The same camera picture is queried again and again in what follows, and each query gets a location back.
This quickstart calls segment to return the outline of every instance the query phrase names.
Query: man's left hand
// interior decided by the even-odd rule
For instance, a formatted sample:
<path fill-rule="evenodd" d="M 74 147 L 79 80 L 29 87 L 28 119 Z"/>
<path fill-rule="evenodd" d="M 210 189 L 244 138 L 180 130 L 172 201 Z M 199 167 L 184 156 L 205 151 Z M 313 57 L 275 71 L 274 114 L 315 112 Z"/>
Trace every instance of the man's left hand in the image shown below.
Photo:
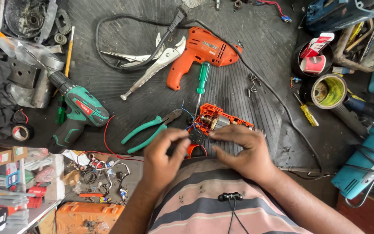
<path fill-rule="evenodd" d="M 174 141 L 181 141 L 173 155 L 167 150 Z M 159 194 L 174 178 L 190 145 L 188 132 L 169 128 L 160 132 L 144 150 L 144 171 L 140 185 L 148 192 Z"/>

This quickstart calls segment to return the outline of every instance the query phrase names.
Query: rubber mat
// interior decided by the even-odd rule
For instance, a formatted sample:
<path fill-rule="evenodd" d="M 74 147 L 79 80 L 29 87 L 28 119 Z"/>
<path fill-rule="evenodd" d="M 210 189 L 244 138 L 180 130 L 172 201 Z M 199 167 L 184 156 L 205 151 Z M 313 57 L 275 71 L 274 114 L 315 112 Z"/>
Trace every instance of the rubber mat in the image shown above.
<path fill-rule="evenodd" d="M 190 9 L 188 18 L 200 19 L 236 45 L 238 45 L 237 40 L 242 41 L 242 54 L 245 61 L 265 77 L 281 96 L 285 97 L 286 89 L 289 87 L 289 61 L 297 36 L 296 27 L 282 22 L 276 7 L 272 5 L 257 7 L 242 4 L 242 8 L 235 12 L 233 2 L 222 1 L 221 10 L 216 11 L 214 1 L 203 1 L 200 6 Z M 96 53 L 95 26 L 100 18 L 118 13 L 171 22 L 177 13 L 178 4 L 181 4 L 181 1 L 69 0 L 69 16 L 76 27 L 69 77 L 90 91 L 111 115 L 115 115 L 109 123 L 106 141 L 111 150 L 117 154 L 126 154 L 129 148 L 148 139 L 157 127 L 138 133 L 122 145 L 121 140 L 129 132 L 153 120 L 157 115 L 164 117 L 174 109 L 180 109 L 183 100 L 185 109 L 190 112 L 195 111 L 201 65 L 193 63 L 189 72 L 182 77 L 181 89 L 178 91 L 166 86 L 170 69 L 170 66 L 167 66 L 123 101 L 120 95 L 129 90 L 132 83 L 144 74 L 148 66 L 139 71 L 124 72 L 111 69 L 104 64 Z M 110 21 L 101 25 L 100 48 L 131 55 L 146 55 L 153 51 L 157 33 L 164 35 L 165 31 L 164 27 L 131 19 Z M 173 40 L 165 42 L 166 48 L 174 47 L 182 36 L 187 37 L 188 30 L 177 29 L 171 36 Z M 263 129 L 266 132 L 270 152 L 276 152 L 283 108 L 264 85 L 262 87 L 257 85 L 258 91 L 248 97 L 247 89 L 252 84 L 248 79 L 249 73 L 250 71 L 241 61 L 223 67 L 211 66 L 202 104 L 206 102 L 215 104 L 227 114 L 247 120 L 257 128 Z M 186 122 L 188 117 L 189 114 L 184 112 L 168 127 L 184 129 L 188 126 Z M 87 127 L 71 148 L 107 151 L 102 139 L 103 130 L 104 127 Z M 219 144 L 235 154 L 242 150 L 240 146 L 233 143 L 205 141 L 204 146 L 209 155 L 214 155 L 211 144 Z"/>

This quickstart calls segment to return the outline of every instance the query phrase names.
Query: orange toolbox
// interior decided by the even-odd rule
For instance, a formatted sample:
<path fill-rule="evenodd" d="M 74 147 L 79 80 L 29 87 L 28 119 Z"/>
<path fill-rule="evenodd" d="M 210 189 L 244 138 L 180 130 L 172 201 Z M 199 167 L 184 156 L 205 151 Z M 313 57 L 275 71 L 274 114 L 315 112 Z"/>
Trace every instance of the orange toolbox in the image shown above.
<path fill-rule="evenodd" d="M 67 202 L 56 212 L 57 234 L 108 234 L 124 206 Z"/>

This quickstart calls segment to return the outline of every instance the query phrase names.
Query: tape roll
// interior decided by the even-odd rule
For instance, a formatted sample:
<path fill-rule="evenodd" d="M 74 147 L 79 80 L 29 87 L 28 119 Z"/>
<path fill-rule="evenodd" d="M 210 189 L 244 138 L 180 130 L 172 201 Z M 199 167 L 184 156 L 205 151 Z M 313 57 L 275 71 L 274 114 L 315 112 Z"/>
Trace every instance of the tape roll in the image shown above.
<path fill-rule="evenodd" d="M 342 77 L 327 74 L 304 81 L 300 88 L 302 102 L 321 109 L 333 109 L 346 98 L 347 85 Z"/>
<path fill-rule="evenodd" d="M 16 124 L 11 131 L 11 135 L 16 141 L 27 141 L 34 137 L 34 129 L 28 124 Z"/>

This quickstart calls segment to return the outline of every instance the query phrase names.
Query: paper cup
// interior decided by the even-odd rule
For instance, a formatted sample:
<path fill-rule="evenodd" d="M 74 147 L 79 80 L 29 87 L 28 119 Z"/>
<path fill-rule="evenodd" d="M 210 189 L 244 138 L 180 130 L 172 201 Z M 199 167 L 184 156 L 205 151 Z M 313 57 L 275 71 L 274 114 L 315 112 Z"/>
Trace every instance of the paper cup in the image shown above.
<path fill-rule="evenodd" d="M 301 61 L 301 70 L 303 72 L 309 72 L 319 74 L 325 67 L 325 56 L 306 57 Z"/>

